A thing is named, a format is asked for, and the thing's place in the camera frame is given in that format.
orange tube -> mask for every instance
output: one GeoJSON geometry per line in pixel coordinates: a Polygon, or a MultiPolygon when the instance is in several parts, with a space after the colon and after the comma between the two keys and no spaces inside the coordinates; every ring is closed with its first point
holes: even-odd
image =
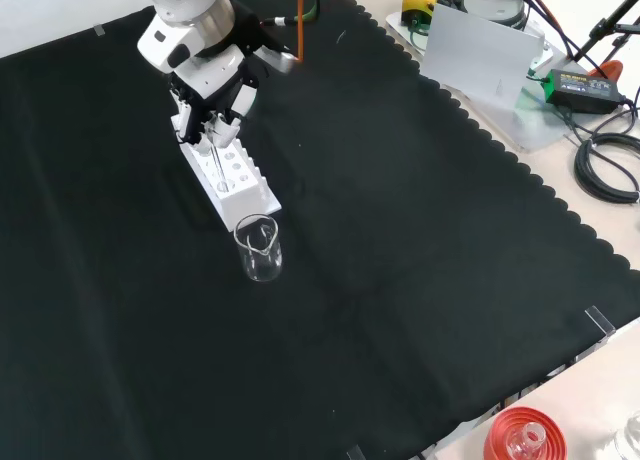
{"type": "Polygon", "coordinates": [[[304,0],[298,0],[298,60],[304,59],[304,24],[302,16],[304,15],[304,0]]]}

black tablecloth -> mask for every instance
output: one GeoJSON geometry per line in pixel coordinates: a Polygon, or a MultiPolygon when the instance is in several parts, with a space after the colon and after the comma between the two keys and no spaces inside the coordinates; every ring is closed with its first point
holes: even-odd
{"type": "Polygon", "coordinates": [[[3,458],[400,460],[595,342],[585,308],[640,314],[628,262],[350,0],[256,70],[285,267],[249,282],[137,52],[152,14],[0,62],[3,458]]]}

yellow object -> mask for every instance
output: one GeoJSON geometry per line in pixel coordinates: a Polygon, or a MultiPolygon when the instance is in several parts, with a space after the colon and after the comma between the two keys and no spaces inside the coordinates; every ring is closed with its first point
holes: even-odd
{"type": "Polygon", "coordinates": [[[409,28],[430,25],[437,0],[402,0],[402,24],[409,28]]]}

glass beaker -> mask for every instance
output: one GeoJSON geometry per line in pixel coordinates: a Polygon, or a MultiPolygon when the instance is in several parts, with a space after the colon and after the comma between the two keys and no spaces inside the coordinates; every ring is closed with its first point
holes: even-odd
{"type": "Polygon", "coordinates": [[[233,236],[238,244],[242,267],[256,282],[270,282],[282,271],[282,249],[278,224],[268,215],[249,215],[236,225],[233,236]]]}
{"type": "Polygon", "coordinates": [[[512,460],[538,460],[544,452],[547,432],[539,423],[530,422],[507,438],[507,453],[512,460]]]}
{"type": "Polygon", "coordinates": [[[621,459],[640,459],[640,412],[634,413],[627,425],[616,433],[613,443],[621,459]]]}

black cable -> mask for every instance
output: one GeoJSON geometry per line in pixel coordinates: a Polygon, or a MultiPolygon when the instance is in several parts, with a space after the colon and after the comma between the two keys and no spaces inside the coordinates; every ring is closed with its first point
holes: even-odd
{"type": "Polygon", "coordinates": [[[546,21],[549,25],[553,27],[553,29],[556,32],[558,32],[558,34],[560,35],[560,38],[562,39],[562,43],[564,44],[564,47],[567,51],[567,57],[573,60],[573,51],[569,46],[568,37],[565,35],[564,31],[562,30],[562,27],[560,27],[560,24],[555,19],[551,11],[544,4],[544,2],[542,2],[542,0],[524,0],[524,1],[527,4],[529,4],[529,7],[534,5],[534,10],[538,13],[538,15],[540,15],[544,19],[544,21],[546,21]]]}
{"type": "Polygon", "coordinates": [[[548,78],[536,78],[536,77],[532,77],[531,75],[527,75],[527,78],[529,80],[532,80],[532,81],[538,82],[538,83],[549,83],[549,79],[548,78]]]}
{"type": "Polygon", "coordinates": [[[636,93],[636,101],[632,102],[629,99],[625,99],[624,104],[627,105],[628,110],[617,113],[606,121],[602,122],[593,131],[590,131],[580,125],[578,125],[572,118],[572,112],[569,115],[560,112],[565,123],[571,128],[575,136],[580,140],[581,145],[578,147],[576,158],[574,162],[574,174],[578,185],[590,195],[609,203],[616,204],[632,204],[640,203],[640,185],[636,178],[626,168],[617,162],[614,162],[610,158],[602,155],[596,151],[596,148],[602,145],[612,145],[635,151],[640,154],[640,139],[628,135],[628,133],[634,128],[636,118],[638,116],[637,99],[640,97],[640,88],[636,93]],[[621,133],[600,133],[604,127],[609,125],[614,120],[621,118],[624,115],[630,114],[631,121],[629,126],[621,133]],[[578,129],[589,133],[591,136],[588,140],[584,140],[578,129]],[[607,185],[595,172],[593,165],[591,164],[591,155],[595,155],[601,160],[609,163],[613,167],[622,172],[632,183],[634,191],[624,191],[607,185]]]}
{"type": "MultiPolygon", "coordinates": [[[[564,33],[564,31],[560,28],[560,26],[556,22],[554,22],[551,18],[549,18],[549,16],[547,14],[545,14],[542,11],[542,9],[533,0],[524,0],[524,1],[527,2],[529,4],[529,6],[531,8],[533,8],[534,11],[537,12],[538,15],[540,15],[545,22],[547,22],[549,25],[551,25],[551,27],[556,32],[558,32],[558,35],[560,35],[560,38],[562,39],[562,42],[565,44],[565,47],[567,48],[567,55],[569,56],[569,58],[571,60],[573,60],[573,58],[574,58],[573,51],[571,50],[569,45],[575,47],[578,50],[580,50],[580,47],[573,40],[571,40],[564,33]]],[[[602,75],[603,78],[609,78],[609,77],[607,77],[607,74],[602,70],[602,68],[600,68],[600,65],[598,65],[596,62],[594,62],[593,59],[591,59],[591,57],[589,57],[587,55],[583,55],[583,56],[584,56],[584,58],[587,59],[587,61],[589,61],[589,63],[591,63],[595,67],[595,69],[598,71],[598,73],[600,75],[602,75]]]]}
{"type": "Polygon", "coordinates": [[[638,181],[627,169],[594,150],[596,147],[602,145],[616,145],[631,149],[640,154],[640,140],[632,137],[631,135],[625,135],[622,133],[602,133],[600,135],[596,135],[589,141],[584,142],[580,145],[580,148],[578,148],[578,153],[576,154],[576,160],[574,163],[574,173],[578,184],[587,193],[605,202],[617,204],[637,203],[640,201],[640,185],[638,185],[638,181]],[[627,192],[624,190],[618,190],[617,188],[610,187],[604,183],[591,165],[590,155],[592,153],[624,173],[625,176],[631,180],[634,191],[627,192]]]}

